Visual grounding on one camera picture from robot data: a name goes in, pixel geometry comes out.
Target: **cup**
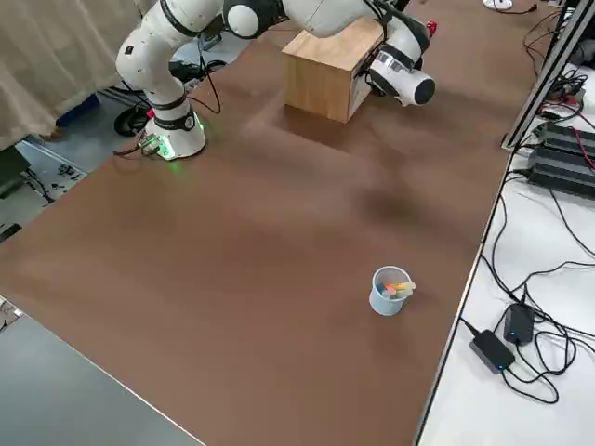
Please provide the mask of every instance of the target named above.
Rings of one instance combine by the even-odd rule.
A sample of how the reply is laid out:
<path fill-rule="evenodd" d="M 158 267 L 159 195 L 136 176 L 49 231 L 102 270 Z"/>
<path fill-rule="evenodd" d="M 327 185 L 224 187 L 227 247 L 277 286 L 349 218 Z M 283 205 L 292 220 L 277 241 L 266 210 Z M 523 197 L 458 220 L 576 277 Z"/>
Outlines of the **cup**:
<path fill-rule="evenodd" d="M 413 293 L 410 291 L 404 297 L 384 296 L 378 291 L 379 285 L 385 283 L 407 283 L 412 282 L 411 277 L 404 269 L 397 267 L 383 267 L 376 271 L 372 278 L 372 291 L 370 292 L 370 306 L 382 316 L 394 316 L 403 307 L 405 300 Z"/>

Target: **wooden cube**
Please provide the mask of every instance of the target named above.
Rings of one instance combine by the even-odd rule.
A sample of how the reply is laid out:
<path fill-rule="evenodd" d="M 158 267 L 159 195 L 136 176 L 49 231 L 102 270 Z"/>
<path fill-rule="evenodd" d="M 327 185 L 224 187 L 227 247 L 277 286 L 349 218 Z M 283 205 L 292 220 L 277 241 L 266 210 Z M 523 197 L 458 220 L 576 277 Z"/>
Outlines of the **wooden cube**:
<path fill-rule="evenodd" d="M 382 36 L 382 27 L 369 18 L 326 39 L 300 33 L 283 50 L 285 103 L 347 123 L 370 93 L 357 74 Z"/>

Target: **curtain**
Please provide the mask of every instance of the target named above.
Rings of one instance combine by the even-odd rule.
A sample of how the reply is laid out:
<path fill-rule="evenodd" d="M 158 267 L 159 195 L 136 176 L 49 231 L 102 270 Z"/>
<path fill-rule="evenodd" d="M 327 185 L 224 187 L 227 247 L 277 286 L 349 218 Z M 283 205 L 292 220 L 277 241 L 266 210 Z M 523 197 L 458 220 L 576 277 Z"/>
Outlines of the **curtain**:
<path fill-rule="evenodd" d="M 154 0 L 2 0 L 0 150 L 115 85 L 115 57 Z"/>

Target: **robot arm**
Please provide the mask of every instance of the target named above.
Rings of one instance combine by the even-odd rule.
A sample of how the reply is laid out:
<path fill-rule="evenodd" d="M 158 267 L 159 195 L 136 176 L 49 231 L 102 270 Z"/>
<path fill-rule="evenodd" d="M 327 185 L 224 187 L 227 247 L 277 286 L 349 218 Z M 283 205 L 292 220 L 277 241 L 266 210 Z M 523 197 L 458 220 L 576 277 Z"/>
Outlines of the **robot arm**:
<path fill-rule="evenodd" d="M 159 0 L 120 47 L 118 72 L 144 90 L 154 113 L 143 141 L 167 160 L 194 155 L 206 144 L 184 85 L 169 72 L 169 61 L 221 7 L 222 0 Z"/>
<path fill-rule="evenodd" d="M 316 37 L 341 32 L 360 17 L 382 15 L 386 41 L 369 68 L 371 82 L 403 105 L 427 104 L 436 85 L 419 68 L 430 46 L 427 26 L 406 16 L 404 0 L 224 0 L 223 19 L 231 31 L 244 39 L 264 33 L 280 18 L 292 19 Z"/>
<path fill-rule="evenodd" d="M 258 37 L 283 18 L 317 37 L 342 31 L 364 16 L 383 13 L 386 40 L 369 69 L 370 80 L 403 105 L 427 103 L 434 81 L 418 63 L 430 45 L 428 29 L 405 16 L 394 3 L 407 0 L 159 0 L 122 44 L 116 67 L 130 84 L 142 88 L 154 117 L 145 127 L 142 147 L 167 160 L 194 155 L 205 133 L 186 98 L 184 85 L 169 72 L 169 61 L 222 9 L 236 35 Z"/>

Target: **power adapter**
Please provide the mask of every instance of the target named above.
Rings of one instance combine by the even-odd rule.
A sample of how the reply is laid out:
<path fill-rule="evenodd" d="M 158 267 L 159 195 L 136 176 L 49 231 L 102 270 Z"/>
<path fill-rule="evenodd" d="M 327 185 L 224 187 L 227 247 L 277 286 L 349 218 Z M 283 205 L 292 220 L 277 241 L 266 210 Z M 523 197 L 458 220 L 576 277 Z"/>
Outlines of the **power adapter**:
<path fill-rule="evenodd" d="M 507 370 L 514 362 L 514 355 L 496 337 L 494 332 L 484 330 L 480 333 L 467 321 L 462 318 L 461 320 L 473 333 L 473 340 L 469 344 L 471 350 L 480 357 L 487 368 L 494 374 L 500 374 L 502 371 Z"/>
<path fill-rule="evenodd" d="M 506 312 L 504 320 L 504 338 L 519 346 L 533 341 L 533 311 L 525 305 L 513 304 Z"/>

